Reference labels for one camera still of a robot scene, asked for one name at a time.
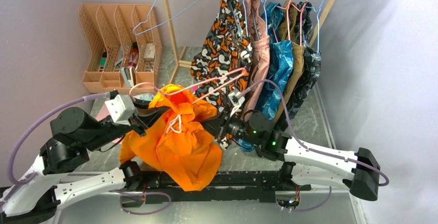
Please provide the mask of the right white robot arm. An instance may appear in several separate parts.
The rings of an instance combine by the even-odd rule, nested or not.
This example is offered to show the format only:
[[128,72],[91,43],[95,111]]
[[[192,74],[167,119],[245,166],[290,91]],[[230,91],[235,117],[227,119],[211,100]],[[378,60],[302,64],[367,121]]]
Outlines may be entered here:
[[366,148],[343,151],[304,142],[274,130],[273,122],[258,111],[248,121],[222,112],[201,125],[217,140],[231,135],[254,145],[258,156],[282,161],[278,181],[285,190],[315,184],[348,189],[362,200],[378,198],[380,165]]

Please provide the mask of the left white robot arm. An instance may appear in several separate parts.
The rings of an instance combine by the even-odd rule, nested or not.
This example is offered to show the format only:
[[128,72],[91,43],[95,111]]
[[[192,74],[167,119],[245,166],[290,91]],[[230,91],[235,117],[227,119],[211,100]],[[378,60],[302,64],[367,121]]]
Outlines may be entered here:
[[[144,136],[168,107],[148,107],[117,91],[87,95],[63,104],[38,119],[20,137],[8,162],[10,188],[2,189],[1,223],[42,223],[57,211],[114,190],[135,191],[143,184],[136,162],[122,163],[113,170],[62,184],[60,180],[89,161],[88,153],[101,149],[130,131]],[[45,120],[52,137],[41,147],[27,172],[16,179],[13,163],[25,139]]]

